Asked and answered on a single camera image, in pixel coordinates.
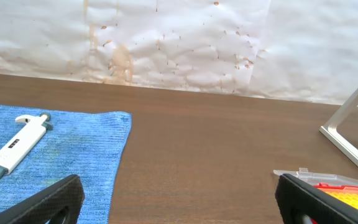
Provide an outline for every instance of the metal stand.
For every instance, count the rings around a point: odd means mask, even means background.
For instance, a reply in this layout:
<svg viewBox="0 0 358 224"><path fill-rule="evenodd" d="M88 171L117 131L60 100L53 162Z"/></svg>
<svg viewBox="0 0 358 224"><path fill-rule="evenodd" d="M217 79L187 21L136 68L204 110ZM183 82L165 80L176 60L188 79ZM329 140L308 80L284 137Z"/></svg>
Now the metal stand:
<svg viewBox="0 0 358 224"><path fill-rule="evenodd" d="M358 149L344 139L337 131L338 125L357 107L358 89L347 101L335 112L320 131L340 149L354 164L358 166Z"/></svg>

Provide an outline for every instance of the blue cloth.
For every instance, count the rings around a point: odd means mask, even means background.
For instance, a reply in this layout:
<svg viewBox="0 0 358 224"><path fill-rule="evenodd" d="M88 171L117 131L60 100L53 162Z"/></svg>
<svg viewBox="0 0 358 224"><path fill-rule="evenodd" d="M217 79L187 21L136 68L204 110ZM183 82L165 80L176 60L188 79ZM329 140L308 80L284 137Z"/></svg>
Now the blue cloth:
<svg viewBox="0 0 358 224"><path fill-rule="evenodd" d="M62 178L77 174L85 191L78 223L107 223L122 150L131 130L131 114L86 114L0 105L0 149L22 129L15 118L51 114L53 131L0 180L0 212Z"/></svg>

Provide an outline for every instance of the white bracket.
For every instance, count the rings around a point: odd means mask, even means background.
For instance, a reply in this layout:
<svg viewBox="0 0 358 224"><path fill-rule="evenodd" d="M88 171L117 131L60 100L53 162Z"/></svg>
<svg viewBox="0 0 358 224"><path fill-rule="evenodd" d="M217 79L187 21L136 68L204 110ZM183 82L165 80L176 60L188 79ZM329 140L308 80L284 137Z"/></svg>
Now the white bracket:
<svg viewBox="0 0 358 224"><path fill-rule="evenodd" d="M340 149L354 164L358 166L358 149L344 139L337 131L338 125L357 107L358 89L334 113L334 115L320 127L320 131Z"/></svg>

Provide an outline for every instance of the wrinkled white paper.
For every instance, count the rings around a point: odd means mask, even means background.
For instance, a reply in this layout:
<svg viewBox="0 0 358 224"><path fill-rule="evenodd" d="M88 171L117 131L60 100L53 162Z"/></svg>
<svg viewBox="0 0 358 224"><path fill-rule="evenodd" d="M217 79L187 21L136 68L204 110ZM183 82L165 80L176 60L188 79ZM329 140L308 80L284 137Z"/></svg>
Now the wrinkled white paper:
<svg viewBox="0 0 358 224"><path fill-rule="evenodd" d="M358 0L272 1L249 96L343 104L358 88Z"/></svg>
<svg viewBox="0 0 358 224"><path fill-rule="evenodd" d="M0 73L245 95L269 0L0 0Z"/></svg>

